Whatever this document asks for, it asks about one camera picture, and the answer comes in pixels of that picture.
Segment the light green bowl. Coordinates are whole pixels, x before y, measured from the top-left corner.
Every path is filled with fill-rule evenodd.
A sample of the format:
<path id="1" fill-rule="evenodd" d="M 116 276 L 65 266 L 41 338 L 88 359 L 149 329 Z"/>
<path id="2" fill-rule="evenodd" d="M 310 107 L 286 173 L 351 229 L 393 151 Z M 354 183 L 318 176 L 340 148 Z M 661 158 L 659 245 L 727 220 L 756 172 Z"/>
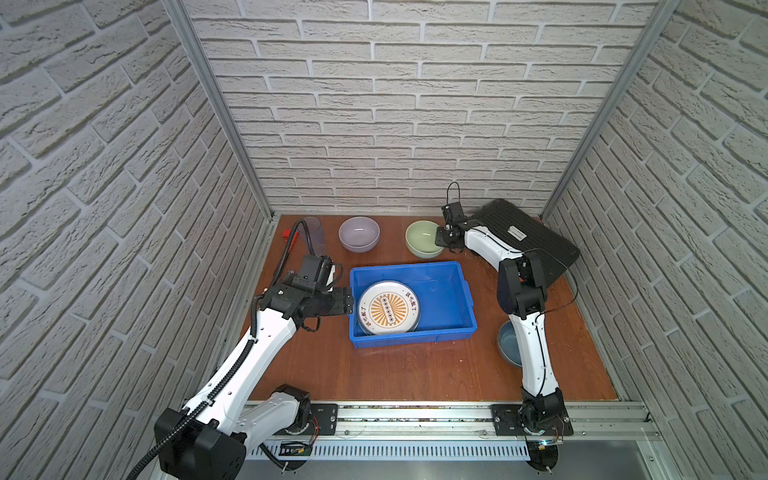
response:
<path id="1" fill-rule="evenodd" d="M 438 224 L 429 220 L 417 220 L 405 231 L 408 250 L 420 259 L 434 259 L 444 251 L 436 243 Z"/>

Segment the orange sunburst white plate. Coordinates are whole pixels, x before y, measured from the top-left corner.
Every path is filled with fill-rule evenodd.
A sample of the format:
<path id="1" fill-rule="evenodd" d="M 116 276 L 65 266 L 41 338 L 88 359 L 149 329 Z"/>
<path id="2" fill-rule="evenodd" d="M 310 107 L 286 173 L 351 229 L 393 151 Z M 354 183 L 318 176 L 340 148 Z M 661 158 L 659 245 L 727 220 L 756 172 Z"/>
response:
<path id="1" fill-rule="evenodd" d="M 403 283 L 381 281 L 367 288 L 357 301 L 357 323 L 367 335 L 383 336 L 415 331 L 421 307 L 415 292 Z"/>

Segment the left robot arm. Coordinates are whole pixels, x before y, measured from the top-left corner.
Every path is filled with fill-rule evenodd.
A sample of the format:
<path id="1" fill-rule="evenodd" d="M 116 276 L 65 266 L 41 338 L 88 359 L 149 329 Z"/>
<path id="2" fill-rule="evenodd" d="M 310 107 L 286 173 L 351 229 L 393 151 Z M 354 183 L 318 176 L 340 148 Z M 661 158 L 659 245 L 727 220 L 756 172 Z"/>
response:
<path id="1" fill-rule="evenodd" d="M 278 433 L 316 438 L 320 428 L 308 392 L 282 385 L 248 409 L 248 399 L 283 346 L 309 318 L 346 315 L 353 300 L 338 286 L 337 264 L 307 255 L 296 273 L 273 282 L 251 304 L 250 327 L 212 378 L 178 410 L 157 419 L 155 446 L 132 469 L 157 460 L 177 479 L 234 479 L 247 454 Z"/>

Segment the lavender bowl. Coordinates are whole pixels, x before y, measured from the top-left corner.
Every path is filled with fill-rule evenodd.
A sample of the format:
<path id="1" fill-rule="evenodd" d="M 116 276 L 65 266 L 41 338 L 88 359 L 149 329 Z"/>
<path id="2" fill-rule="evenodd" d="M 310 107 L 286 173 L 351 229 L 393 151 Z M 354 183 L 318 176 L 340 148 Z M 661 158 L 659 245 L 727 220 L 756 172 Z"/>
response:
<path id="1" fill-rule="evenodd" d="M 379 242 L 381 229 L 370 217 L 356 216 L 345 220 L 338 230 L 342 246 L 353 253 L 365 253 Z"/>

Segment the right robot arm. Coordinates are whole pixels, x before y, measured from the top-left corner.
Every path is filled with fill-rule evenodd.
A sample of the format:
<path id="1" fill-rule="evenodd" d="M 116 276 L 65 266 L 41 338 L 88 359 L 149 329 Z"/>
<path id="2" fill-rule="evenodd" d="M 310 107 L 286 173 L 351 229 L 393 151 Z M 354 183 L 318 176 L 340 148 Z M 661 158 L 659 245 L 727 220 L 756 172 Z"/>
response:
<path id="1" fill-rule="evenodd" d="M 509 317 L 520 355 L 523 401 L 517 417 L 522 429 L 529 435 L 571 435 L 545 332 L 548 287 L 568 267 L 546 249 L 571 244 L 503 199 L 471 216 L 458 200 L 448 200 L 441 212 L 445 225 L 437 230 L 435 243 L 468 249 L 497 272 L 497 302 Z"/>

